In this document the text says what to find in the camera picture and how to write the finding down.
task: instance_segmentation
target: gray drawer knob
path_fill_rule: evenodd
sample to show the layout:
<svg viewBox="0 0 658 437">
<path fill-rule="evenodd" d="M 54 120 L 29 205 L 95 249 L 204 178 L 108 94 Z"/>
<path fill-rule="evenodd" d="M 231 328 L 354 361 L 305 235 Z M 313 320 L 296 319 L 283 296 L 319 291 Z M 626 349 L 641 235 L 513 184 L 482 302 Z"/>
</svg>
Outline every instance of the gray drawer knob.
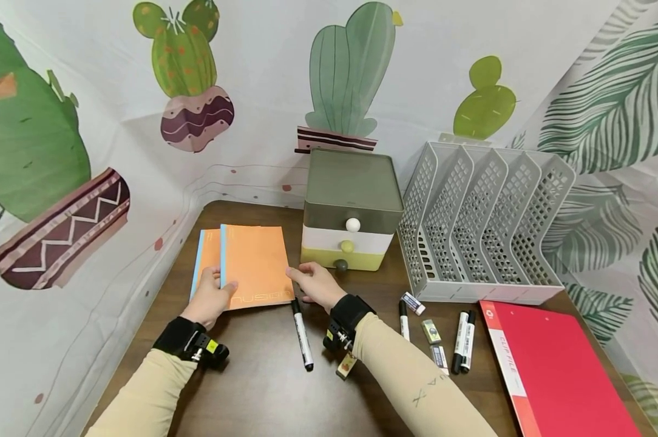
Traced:
<svg viewBox="0 0 658 437">
<path fill-rule="evenodd" d="M 334 267 L 338 271 L 346 271 L 348 270 L 348 263 L 346 262 L 346 259 L 337 259 L 337 261 L 334 261 Z"/>
<path fill-rule="evenodd" d="M 358 232 L 361 229 L 361 221 L 357 218 L 350 218 L 346 221 L 346 230 L 348 232 Z"/>
</svg>

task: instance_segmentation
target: black wrist strap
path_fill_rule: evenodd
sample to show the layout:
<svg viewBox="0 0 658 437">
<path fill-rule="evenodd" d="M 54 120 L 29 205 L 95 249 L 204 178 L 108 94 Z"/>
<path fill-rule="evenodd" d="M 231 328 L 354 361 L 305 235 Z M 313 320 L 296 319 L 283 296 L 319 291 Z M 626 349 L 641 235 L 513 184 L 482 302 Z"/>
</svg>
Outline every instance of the black wrist strap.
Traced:
<svg viewBox="0 0 658 437">
<path fill-rule="evenodd" d="M 367 313 L 375 314 L 375 310 L 365 303 L 365 300 L 352 294 L 347 294 L 332 308 L 330 316 L 346 331 L 349 339 L 356 339 L 356 327 Z"/>
<path fill-rule="evenodd" d="M 178 357 L 184 361 L 192 359 L 192 346 L 200 334 L 205 334 L 205 327 L 183 317 L 176 317 L 164 328 L 154 342 L 153 349 Z"/>
</svg>

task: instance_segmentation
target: dark brown table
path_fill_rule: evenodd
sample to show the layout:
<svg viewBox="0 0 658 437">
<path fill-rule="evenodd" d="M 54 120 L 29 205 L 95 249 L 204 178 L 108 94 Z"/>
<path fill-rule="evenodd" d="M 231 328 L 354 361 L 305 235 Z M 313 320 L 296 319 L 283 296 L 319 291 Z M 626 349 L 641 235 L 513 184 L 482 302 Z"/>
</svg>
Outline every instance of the dark brown table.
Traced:
<svg viewBox="0 0 658 437">
<path fill-rule="evenodd" d="M 291 265 L 297 265 L 302 238 L 302 211 L 234 202 L 215 202 L 206 206 L 92 414 L 89 426 L 135 372 L 164 326 L 186 306 L 199 230 L 214 229 L 220 223 L 283 226 L 288 261 Z M 348 293 L 359 294 L 365 299 L 380 318 L 395 330 L 399 330 L 398 299 L 409 288 L 398 244 L 398 239 L 394 238 L 379 271 L 349 271 L 339 281 Z M 225 313 L 213 328 L 212 336 L 231 350 L 229 362 L 222 371 L 194 374 L 181 394 L 169 435 L 411 435 L 362 364 L 357 364 L 345 382 L 336 376 L 334 371 L 338 360 L 322 346 L 328 316 L 318 305 L 302 305 L 315 360 L 314 371 L 307 373 L 302 365 L 293 314 L 288 305 Z M 430 355 L 420 322 L 423 318 L 431 318 L 439 328 L 450 360 L 459 312 L 477 307 L 452 303 L 426 305 L 427 317 L 416 317 L 410 313 L 412 342 Z M 656 436 L 567 294 L 558 294 L 543 308 L 573 314 L 579 319 L 643 436 Z M 500 437 L 519 435 L 514 411 L 480 317 L 477 320 L 472 371 L 453 376 L 453 381 Z"/>
</svg>

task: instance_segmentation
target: yellow drawer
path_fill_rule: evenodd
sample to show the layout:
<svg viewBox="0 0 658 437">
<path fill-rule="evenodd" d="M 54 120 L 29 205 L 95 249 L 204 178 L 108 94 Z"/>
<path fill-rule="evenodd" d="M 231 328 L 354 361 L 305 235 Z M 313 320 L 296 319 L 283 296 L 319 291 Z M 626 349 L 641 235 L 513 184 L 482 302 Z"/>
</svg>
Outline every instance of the yellow drawer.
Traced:
<svg viewBox="0 0 658 437">
<path fill-rule="evenodd" d="M 323 250 L 302 248 L 300 262 L 314 261 L 326 268 L 335 268 L 334 262 L 343 259 L 348 263 L 349 270 L 376 271 L 380 268 L 384 253 L 343 253 L 341 250 Z"/>
</svg>

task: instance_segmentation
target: red clipboard file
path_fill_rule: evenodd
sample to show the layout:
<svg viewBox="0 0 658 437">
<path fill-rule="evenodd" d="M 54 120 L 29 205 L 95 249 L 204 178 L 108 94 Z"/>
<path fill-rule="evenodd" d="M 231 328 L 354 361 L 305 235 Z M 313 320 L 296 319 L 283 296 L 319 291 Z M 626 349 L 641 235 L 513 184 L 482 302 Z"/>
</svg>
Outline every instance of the red clipboard file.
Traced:
<svg viewBox="0 0 658 437">
<path fill-rule="evenodd" d="M 481 300 L 525 437 L 639 437 L 577 319 Z"/>
</svg>

